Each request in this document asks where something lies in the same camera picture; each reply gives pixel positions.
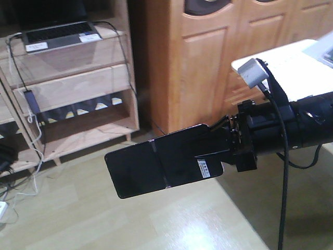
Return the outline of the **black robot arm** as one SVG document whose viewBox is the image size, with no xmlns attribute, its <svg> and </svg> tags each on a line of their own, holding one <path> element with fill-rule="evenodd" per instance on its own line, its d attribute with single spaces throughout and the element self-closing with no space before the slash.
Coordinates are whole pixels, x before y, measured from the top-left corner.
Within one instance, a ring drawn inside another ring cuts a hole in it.
<svg viewBox="0 0 333 250">
<path fill-rule="evenodd" d="M 235 165 L 239 172 L 255 170 L 257 156 L 275 153 L 282 160 L 285 124 L 290 150 L 316 146 L 310 167 L 316 165 L 322 144 L 332 142 L 332 93 L 286 102 L 257 105 L 252 100 L 238 104 L 238 114 L 210 127 L 193 145 L 196 159 Z"/>
</svg>

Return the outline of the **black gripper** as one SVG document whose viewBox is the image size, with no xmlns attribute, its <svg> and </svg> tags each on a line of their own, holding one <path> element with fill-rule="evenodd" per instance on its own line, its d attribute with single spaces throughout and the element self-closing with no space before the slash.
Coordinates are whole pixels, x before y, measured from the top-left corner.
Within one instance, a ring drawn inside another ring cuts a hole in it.
<svg viewBox="0 0 333 250">
<path fill-rule="evenodd" d="M 238 172 L 256 170 L 260 155 L 288 151 L 297 144 L 292 135 L 297 129 L 296 116 L 290 105 L 257 105 L 246 100 L 238 105 L 238 113 L 225 115 L 209 126 L 210 132 L 219 129 L 230 130 L 234 152 L 230 148 L 199 147 L 194 148 L 194 156 L 235 165 Z"/>
</svg>

